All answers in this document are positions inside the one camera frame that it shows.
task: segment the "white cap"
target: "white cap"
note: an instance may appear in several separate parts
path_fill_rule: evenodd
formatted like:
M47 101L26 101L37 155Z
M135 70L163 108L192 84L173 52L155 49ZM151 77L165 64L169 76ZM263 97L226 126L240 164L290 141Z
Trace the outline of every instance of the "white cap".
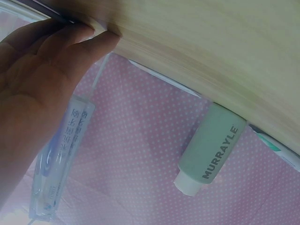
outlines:
M195 196L200 190L202 183L189 177L186 173L180 170L179 174L174 180L174 184L179 191L188 196Z

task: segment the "toothbrush package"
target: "toothbrush package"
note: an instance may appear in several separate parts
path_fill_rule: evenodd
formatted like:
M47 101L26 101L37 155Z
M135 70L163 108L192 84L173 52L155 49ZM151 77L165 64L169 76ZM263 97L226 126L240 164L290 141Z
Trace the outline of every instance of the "toothbrush package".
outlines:
M71 97L58 131L37 157L30 218L50 221L55 217L68 172L94 109L91 102Z

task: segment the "pink polka dot fabric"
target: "pink polka dot fabric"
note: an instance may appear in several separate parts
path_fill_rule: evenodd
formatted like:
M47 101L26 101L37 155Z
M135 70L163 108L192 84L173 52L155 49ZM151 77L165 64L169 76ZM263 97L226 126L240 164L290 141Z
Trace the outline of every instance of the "pink polka dot fabric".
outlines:
M87 95L96 63L75 90ZM210 102L112 54L71 168L57 219L62 225L298 225L300 173L247 127L224 167L195 196L173 184L177 162ZM2 214L28 211L33 163Z

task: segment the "mint green tube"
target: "mint green tube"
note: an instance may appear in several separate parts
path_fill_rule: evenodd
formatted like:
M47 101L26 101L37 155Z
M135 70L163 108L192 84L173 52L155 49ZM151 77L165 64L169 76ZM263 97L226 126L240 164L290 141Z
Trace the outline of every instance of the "mint green tube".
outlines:
M174 184L194 196L202 184L210 184L238 141L247 122L237 114L213 103L183 153Z

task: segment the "light wood surface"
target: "light wood surface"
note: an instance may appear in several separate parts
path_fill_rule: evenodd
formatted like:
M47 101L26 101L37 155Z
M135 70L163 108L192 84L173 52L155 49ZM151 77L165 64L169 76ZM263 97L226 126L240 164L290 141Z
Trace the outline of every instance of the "light wood surface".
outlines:
M300 154L297 0L44 0L107 22L116 53L234 111Z

